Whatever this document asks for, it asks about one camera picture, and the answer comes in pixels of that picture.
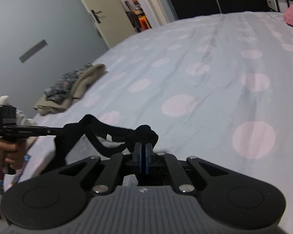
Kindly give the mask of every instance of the gray ribbed surface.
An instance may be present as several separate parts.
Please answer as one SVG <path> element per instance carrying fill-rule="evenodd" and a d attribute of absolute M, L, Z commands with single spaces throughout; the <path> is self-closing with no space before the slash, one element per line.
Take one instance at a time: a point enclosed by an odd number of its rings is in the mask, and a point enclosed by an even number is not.
<path fill-rule="evenodd" d="M 244 231 L 223 226 L 207 216 L 196 199 L 164 187 L 117 187 L 108 196 L 94 197 L 72 222 L 52 230 L 15 226 L 3 234 L 281 234 L 277 228 Z"/>

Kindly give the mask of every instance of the hand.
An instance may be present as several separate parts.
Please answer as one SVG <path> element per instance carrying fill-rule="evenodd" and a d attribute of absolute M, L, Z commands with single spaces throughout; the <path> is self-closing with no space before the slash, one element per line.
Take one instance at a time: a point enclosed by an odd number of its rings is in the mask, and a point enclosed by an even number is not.
<path fill-rule="evenodd" d="M 21 169 L 25 154 L 26 140 L 18 139 L 12 143 L 0 138 L 0 167 L 3 167 L 3 162 L 6 162 L 12 169 Z"/>

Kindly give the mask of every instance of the door handle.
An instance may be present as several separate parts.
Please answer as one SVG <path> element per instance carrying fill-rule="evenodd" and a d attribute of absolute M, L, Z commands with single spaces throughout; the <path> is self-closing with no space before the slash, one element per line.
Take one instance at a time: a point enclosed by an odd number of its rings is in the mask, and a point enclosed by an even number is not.
<path fill-rule="evenodd" d="M 101 23 L 99 17 L 97 16 L 97 13 L 101 13 L 102 11 L 98 11 L 98 12 L 94 12 L 94 10 L 91 10 L 91 13 L 93 14 L 94 18 L 96 19 L 96 21 L 98 22 L 98 24 Z"/>

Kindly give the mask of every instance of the pink polka dot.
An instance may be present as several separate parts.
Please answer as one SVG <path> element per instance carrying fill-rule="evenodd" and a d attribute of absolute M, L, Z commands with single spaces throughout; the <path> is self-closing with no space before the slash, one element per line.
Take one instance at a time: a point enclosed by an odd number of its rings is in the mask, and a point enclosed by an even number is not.
<path fill-rule="evenodd" d="M 149 79 L 141 79 L 139 81 L 134 82 L 132 85 L 130 85 L 127 89 L 127 91 L 131 93 L 139 92 L 144 90 L 146 87 L 150 85 L 151 81 Z"/>
<path fill-rule="evenodd" d="M 249 29 L 249 28 L 237 28 L 236 29 L 238 32 L 248 32 L 248 31 L 250 31 L 251 29 Z"/>
<path fill-rule="evenodd" d="M 111 111 L 103 114 L 98 120 L 108 125 L 116 125 L 121 119 L 121 114 L 118 111 Z"/>
<path fill-rule="evenodd" d="M 200 53 L 206 53 L 206 52 L 210 52 L 212 49 L 213 47 L 211 45 L 206 45 L 206 46 L 199 47 L 197 51 Z"/>
<path fill-rule="evenodd" d="M 263 91 L 270 86 L 269 77 L 264 74 L 245 74 L 241 83 L 252 92 Z"/>
<path fill-rule="evenodd" d="M 183 35 L 180 35 L 177 39 L 179 39 L 179 40 L 185 40 L 188 37 L 189 37 L 188 34 L 183 34 Z"/>
<path fill-rule="evenodd" d="M 87 98 L 83 101 L 84 107 L 91 107 L 95 105 L 99 100 L 101 96 L 99 94 L 92 94 L 90 96 L 87 96 Z"/>
<path fill-rule="evenodd" d="M 238 40 L 251 43 L 254 42 L 256 39 L 254 37 L 238 37 Z"/>
<path fill-rule="evenodd" d="M 291 44 L 282 44 L 281 46 L 282 46 L 282 48 L 284 50 L 293 52 L 293 45 L 291 45 Z"/>
<path fill-rule="evenodd" d="M 122 61 L 124 61 L 125 59 L 126 59 L 126 56 L 123 55 L 123 56 L 119 57 L 119 58 L 116 60 L 116 62 L 122 62 Z"/>
<path fill-rule="evenodd" d="M 233 148 L 248 159 L 260 159 L 273 148 L 276 140 L 274 129 L 265 122 L 246 122 L 240 125 L 232 137 Z"/>
<path fill-rule="evenodd" d="M 210 67 L 204 63 L 198 62 L 186 68 L 185 73 L 188 75 L 202 75 L 209 71 Z"/>
<path fill-rule="evenodd" d="M 281 38 L 281 37 L 282 37 L 282 35 L 281 35 L 280 32 L 271 32 L 271 34 L 272 34 L 274 37 L 276 37 L 276 38 Z"/>
<path fill-rule="evenodd" d="M 241 53 L 241 55 L 245 58 L 249 59 L 258 59 L 263 56 L 263 53 L 259 50 L 245 50 Z"/>
<path fill-rule="evenodd" d="M 194 110 L 197 103 L 190 95 L 177 95 L 166 100 L 162 105 L 162 112 L 167 116 L 179 117 Z"/>
<path fill-rule="evenodd" d="M 130 50 L 133 51 L 133 50 L 136 50 L 136 49 L 138 49 L 138 48 L 139 48 L 139 46 L 136 45 L 136 46 L 131 47 Z"/>
<path fill-rule="evenodd" d="M 153 63 L 151 64 L 151 66 L 152 66 L 152 67 L 158 67 L 158 66 L 161 66 L 161 65 L 167 64 L 169 61 L 170 61 L 169 58 L 162 58 L 162 59 L 159 59 L 159 60 L 153 62 Z"/>
<path fill-rule="evenodd" d="M 114 75 L 114 76 L 112 76 L 112 77 L 110 78 L 110 81 L 112 81 L 112 82 L 117 81 L 117 80 L 119 80 L 120 78 L 122 78 L 124 75 L 126 75 L 125 72 L 121 72 L 121 73 L 119 73 L 119 74 L 116 74 L 116 75 Z"/>
<path fill-rule="evenodd" d="M 143 56 L 134 57 L 130 60 L 130 63 L 135 64 L 135 63 L 141 62 L 143 59 L 144 59 Z"/>
<path fill-rule="evenodd" d="M 178 49 L 180 47 L 182 47 L 180 44 L 176 44 L 176 45 L 170 46 L 169 48 L 167 48 L 167 50 L 175 50 L 175 49 Z"/>

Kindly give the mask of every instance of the bed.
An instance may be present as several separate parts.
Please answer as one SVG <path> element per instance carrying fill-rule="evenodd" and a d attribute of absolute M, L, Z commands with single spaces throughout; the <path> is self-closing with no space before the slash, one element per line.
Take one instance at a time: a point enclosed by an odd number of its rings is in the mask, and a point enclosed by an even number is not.
<path fill-rule="evenodd" d="M 179 20 L 93 63 L 109 72 L 66 112 L 36 116 L 38 125 L 62 127 L 88 113 L 126 128 L 148 124 L 157 152 L 195 155 L 279 188 L 287 200 L 280 227 L 293 234 L 293 28 L 282 14 Z M 38 138 L 29 155 L 21 181 L 50 162 L 53 137 Z"/>

